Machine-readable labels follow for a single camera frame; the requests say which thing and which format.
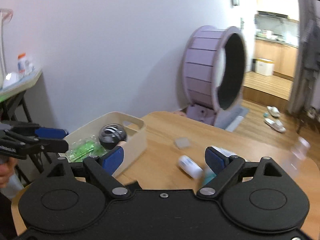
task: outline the metal screw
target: metal screw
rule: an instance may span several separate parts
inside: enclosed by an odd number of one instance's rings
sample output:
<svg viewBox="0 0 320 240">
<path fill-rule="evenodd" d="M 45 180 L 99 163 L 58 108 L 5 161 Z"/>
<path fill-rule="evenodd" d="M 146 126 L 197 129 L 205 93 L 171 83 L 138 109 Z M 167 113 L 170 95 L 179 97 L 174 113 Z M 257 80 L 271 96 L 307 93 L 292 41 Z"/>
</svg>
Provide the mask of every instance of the metal screw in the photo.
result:
<svg viewBox="0 0 320 240">
<path fill-rule="evenodd" d="M 128 193 L 128 190 L 125 187 L 115 187 L 112 190 L 112 193 L 117 195 L 117 196 L 122 196 Z"/>
<path fill-rule="evenodd" d="M 169 195 L 167 193 L 161 193 L 160 194 L 160 198 L 167 198 L 169 197 Z"/>
<path fill-rule="evenodd" d="M 202 189 L 200 189 L 200 193 L 205 196 L 212 196 L 214 193 L 216 193 L 216 191 L 211 187 L 203 187 Z"/>
</svg>

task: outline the white bottle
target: white bottle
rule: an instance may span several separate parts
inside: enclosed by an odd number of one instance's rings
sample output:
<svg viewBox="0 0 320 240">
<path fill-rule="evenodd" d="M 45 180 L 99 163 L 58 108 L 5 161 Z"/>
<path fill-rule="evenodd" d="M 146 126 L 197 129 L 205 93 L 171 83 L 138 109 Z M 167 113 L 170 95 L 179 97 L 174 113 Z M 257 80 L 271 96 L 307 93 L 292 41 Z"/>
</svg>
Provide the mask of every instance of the white bottle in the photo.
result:
<svg viewBox="0 0 320 240">
<path fill-rule="evenodd" d="M 299 137 L 291 148 L 290 157 L 282 163 L 282 168 L 292 179 L 298 175 L 300 165 L 306 159 L 309 149 L 310 144 L 304 138 Z"/>
<path fill-rule="evenodd" d="M 186 155 L 179 158 L 178 165 L 194 179 L 199 179 L 202 176 L 202 169 Z"/>
<path fill-rule="evenodd" d="M 22 53 L 18 55 L 18 71 L 20 74 L 20 78 L 22 78 L 26 71 L 28 71 L 29 61 L 27 60 L 26 54 Z"/>
</svg>

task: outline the kitchen counter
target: kitchen counter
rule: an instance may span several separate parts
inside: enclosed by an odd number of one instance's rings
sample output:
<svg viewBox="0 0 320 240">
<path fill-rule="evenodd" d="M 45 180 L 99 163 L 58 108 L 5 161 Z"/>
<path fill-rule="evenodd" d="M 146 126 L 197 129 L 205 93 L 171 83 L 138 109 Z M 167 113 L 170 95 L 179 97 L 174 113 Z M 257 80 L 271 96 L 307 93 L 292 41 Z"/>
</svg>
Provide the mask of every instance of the kitchen counter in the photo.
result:
<svg viewBox="0 0 320 240">
<path fill-rule="evenodd" d="M 267 39 L 267 38 L 262 38 L 262 37 L 255 37 L 256 40 L 261 40 L 261 41 L 269 41 L 269 42 L 274 42 L 274 43 L 279 43 L 279 44 L 282 44 L 282 45 L 287 45 L 287 46 L 291 46 L 291 47 L 294 47 L 296 49 L 298 49 L 299 47 L 298 46 L 295 46 L 295 45 L 292 45 L 292 44 L 289 44 L 289 43 L 286 43 L 286 42 L 283 42 L 283 41 L 276 41 L 276 40 L 271 40 L 271 39 Z"/>
</svg>

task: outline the clear plastic bottle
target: clear plastic bottle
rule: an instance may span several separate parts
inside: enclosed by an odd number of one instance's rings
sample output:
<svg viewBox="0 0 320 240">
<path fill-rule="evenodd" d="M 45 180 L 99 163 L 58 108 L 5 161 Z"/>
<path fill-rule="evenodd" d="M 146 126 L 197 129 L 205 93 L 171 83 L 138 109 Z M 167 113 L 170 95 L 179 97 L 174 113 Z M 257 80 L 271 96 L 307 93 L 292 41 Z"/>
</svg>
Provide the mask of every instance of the clear plastic bottle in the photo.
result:
<svg viewBox="0 0 320 240">
<path fill-rule="evenodd" d="M 21 78 L 28 72 L 29 61 L 25 53 L 18 55 L 18 71 Z"/>
<path fill-rule="evenodd" d="M 22 189 L 23 189 L 23 185 L 18 179 L 18 176 L 16 174 L 13 174 L 10 177 L 7 186 L 5 188 L 2 188 L 0 191 L 8 199 L 12 200 L 17 195 L 17 193 Z"/>
<path fill-rule="evenodd" d="M 298 173 L 301 163 L 306 159 L 310 144 L 302 137 L 291 148 L 291 154 L 288 159 L 282 163 L 284 171 L 294 179 Z"/>
</svg>

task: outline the orange cap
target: orange cap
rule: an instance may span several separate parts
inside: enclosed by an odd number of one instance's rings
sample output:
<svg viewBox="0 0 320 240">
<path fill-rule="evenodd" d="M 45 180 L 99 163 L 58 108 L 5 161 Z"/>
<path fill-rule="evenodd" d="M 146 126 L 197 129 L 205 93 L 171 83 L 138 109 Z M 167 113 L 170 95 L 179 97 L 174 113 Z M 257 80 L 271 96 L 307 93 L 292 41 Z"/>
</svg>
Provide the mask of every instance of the orange cap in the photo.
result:
<svg viewBox="0 0 320 240">
<path fill-rule="evenodd" d="M 18 59 L 21 59 L 22 57 L 25 57 L 25 56 L 26 56 L 25 53 L 19 54 L 19 55 L 18 55 Z"/>
</svg>

